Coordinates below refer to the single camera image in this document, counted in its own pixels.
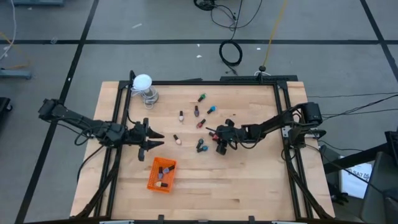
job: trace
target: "wooden tabletop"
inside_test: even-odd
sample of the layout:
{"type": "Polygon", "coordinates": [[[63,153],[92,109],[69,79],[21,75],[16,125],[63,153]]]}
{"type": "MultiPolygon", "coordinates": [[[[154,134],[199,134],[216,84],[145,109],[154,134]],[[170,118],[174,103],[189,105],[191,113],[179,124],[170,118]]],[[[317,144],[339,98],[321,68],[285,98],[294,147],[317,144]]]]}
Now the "wooden tabletop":
{"type": "MultiPolygon", "coordinates": [[[[288,82],[288,86],[292,106],[307,101],[302,82],[288,82]]],[[[102,84],[94,119],[111,120],[117,87],[117,82],[102,84]]],[[[166,220],[247,220],[249,215],[254,215],[256,220],[294,220],[286,165],[280,157],[283,148],[280,131],[268,134],[254,149],[239,146],[235,151],[228,148],[222,156],[215,151],[216,143],[208,130],[196,128],[203,118],[206,119],[204,127],[213,129],[228,118],[236,127],[272,118],[277,109],[271,86],[155,87],[160,97],[154,108],[145,109],[141,97],[135,96],[129,114],[133,121],[149,118],[151,128],[165,136],[165,144],[146,152],[144,162],[138,161],[138,146],[123,147],[112,219],[156,220],[163,214],[166,220]],[[202,93],[207,97],[198,103],[202,93]],[[199,118],[193,114],[195,105],[199,106],[199,118]],[[213,105],[217,110],[207,114],[213,105]],[[183,123],[178,120],[180,110],[184,112],[183,123]],[[181,146],[176,145],[174,134],[181,139],[181,146]],[[209,146],[207,152],[196,152],[200,138],[209,146]],[[174,185],[169,194],[146,188],[154,157],[177,161],[174,185]]],[[[317,146],[313,139],[307,139],[307,144],[317,146]]],[[[97,140],[91,140],[85,157],[98,147],[97,140]]],[[[98,189],[104,152],[84,166],[71,215],[80,212],[98,189]]],[[[309,190],[334,216],[319,152],[310,147],[301,152],[309,190]]],[[[302,194],[297,189],[302,216],[305,216],[302,194]]],[[[107,200],[108,191],[104,194],[103,205],[107,200]]]]}

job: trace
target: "orange plastic bin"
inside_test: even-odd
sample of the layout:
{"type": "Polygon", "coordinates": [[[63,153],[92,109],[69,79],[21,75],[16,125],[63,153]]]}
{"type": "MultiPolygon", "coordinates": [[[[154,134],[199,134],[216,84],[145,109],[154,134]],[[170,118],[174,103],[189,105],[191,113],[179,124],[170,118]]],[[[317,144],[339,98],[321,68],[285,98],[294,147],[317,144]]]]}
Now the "orange plastic bin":
{"type": "Polygon", "coordinates": [[[150,171],[147,189],[162,193],[170,193],[173,187],[174,172],[176,168],[177,168],[177,161],[173,159],[155,157],[154,163],[152,165],[152,170],[150,171]],[[158,178],[159,168],[162,167],[163,169],[166,169],[171,166],[174,166],[174,169],[172,169],[168,174],[164,174],[162,179],[159,179],[158,178]],[[168,186],[158,187],[156,186],[156,182],[158,181],[161,181],[162,183],[165,183],[168,186]]]}

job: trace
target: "floor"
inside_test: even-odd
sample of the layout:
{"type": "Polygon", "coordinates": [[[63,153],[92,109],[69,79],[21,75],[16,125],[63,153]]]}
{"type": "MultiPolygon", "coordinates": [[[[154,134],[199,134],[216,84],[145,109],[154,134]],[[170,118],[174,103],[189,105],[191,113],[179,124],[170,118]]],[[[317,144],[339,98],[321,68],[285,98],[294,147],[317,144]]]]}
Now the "floor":
{"type": "MultiPolygon", "coordinates": [[[[238,0],[218,4],[234,12],[239,7],[238,0]]],[[[250,20],[258,4],[259,0],[244,1],[240,19],[250,20]]],[[[239,75],[253,75],[261,65],[281,7],[282,1],[264,0],[256,18],[236,31],[234,38],[244,43],[239,75]]],[[[395,0],[288,0],[267,72],[297,75],[308,96],[397,91],[397,7],[395,0]]],[[[220,23],[229,22],[220,11],[214,16],[220,23]]],[[[8,37],[11,18],[11,5],[0,1],[0,32],[8,37]]],[[[43,99],[59,98],[65,83],[70,84],[62,92],[67,93],[65,105],[92,117],[101,82],[125,80],[131,69],[154,80],[218,80],[228,71],[218,46],[231,31],[212,23],[210,13],[191,1],[66,0],[64,7],[16,7],[16,20],[16,43],[31,59],[34,77],[0,80],[0,95],[10,97],[14,105],[0,134],[0,223],[15,221],[42,150],[49,125],[37,118],[37,110],[43,99]],[[58,42],[51,44],[52,39],[58,42]]],[[[0,40],[0,48],[5,46],[0,40]]],[[[234,60],[235,51],[225,47],[224,54],[234,60]]],[[[0,67],[24,62],[13,49],[0,67]]],[[[310,100],[320,104],[322,113],[340,113],[384,97],[310,100]]],[[[393,98],[368,111],[395,108],[397,103],[393,98]]],[[[322,124],[328,131],[324,140],[341,148],[377,146],[385,142],[384,131],[397,129],[397,115],[398,111],[386,111],[339,116],[322,124]]],[[[56,129],[26,222],[69,216],[85,150],[73,145],[74,137],[67,129],[56,129]]]]}

